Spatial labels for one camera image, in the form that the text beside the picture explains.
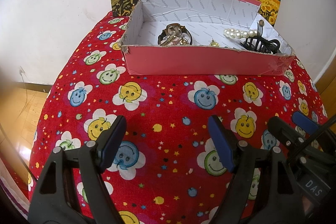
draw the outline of baseboard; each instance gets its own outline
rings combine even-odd
[[[27,90],[40,91],[45,93],[48,93],[52,87],[52,85],[22,83],[22,82],[16,82],[16,86],[22,89],[26,88]]]

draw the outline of patterned fabric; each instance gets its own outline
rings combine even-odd
[[[128,20],[110,12],[79,44],[43,107],[30,160],[38,176],[55,146],[74,149],[96,140],[124,115],[126,135],[102,177],[126,224],[209,223],[231,179],[209,137],[209,116],[218,115],[254,147],[277,145],[285,153],[267,131],[271,117],[293,126],[291,115],[299,110],[319,123],[327,120],[297,59],[278,77],[129,75],[116,43]],[[81,209],[91,216],[78,170],[74,174]],[[258,181],[256,169],[245,216]],[[34,186],[30,180],[30,198]]]

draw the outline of pink box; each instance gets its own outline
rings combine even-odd
[[[283,75],[295,58],[294,50],[258,14],[256,0],[141,0],[135,6],[119,41],[131,75]],[[281,54],[245,50],[223,30],[257,29],[263,19],[263,37],[278,39]],[[170,23],[186,26],[193,45],[157,44]],[[211,39],[220,47],[210,46]]]

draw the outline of silver screw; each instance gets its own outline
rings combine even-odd
[[[56,154],[61,152],[62,148],[60,146],[56,146],[52,151]]]
[[[306,163],[307,163],[307,160],[306,160],[305,157],[300,157],[300,162],[301,162],[302,164],[306,164]]]
[[[280,152],[281,152],[281,149],[280,149],[279,147],[277,147],[277,146],[274,146],[274,147],[273,147],[273,151],[274,151],[275,153],[280,153]]]
[[[93,147],[93,146],[95,146],[96,145],[96,142],[95,141],[88,141],[87,143],[86,143],[86,146],[87,147]]]
[[[239,146],[241,146],[241,147],[246,147],[246,146],[247,146],[247,141],[240,140],[240,141],[238,142],[238,144],[239,144]]]

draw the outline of white wall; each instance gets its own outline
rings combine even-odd
[[[0,0],[0,65],[19,81],[53,84],[110,0]],[[282,0],[276,29],[317,81],[335,53],[336,0]]]
[[[0,0],[0,65],[14,80],[53,84],[110,0]]]

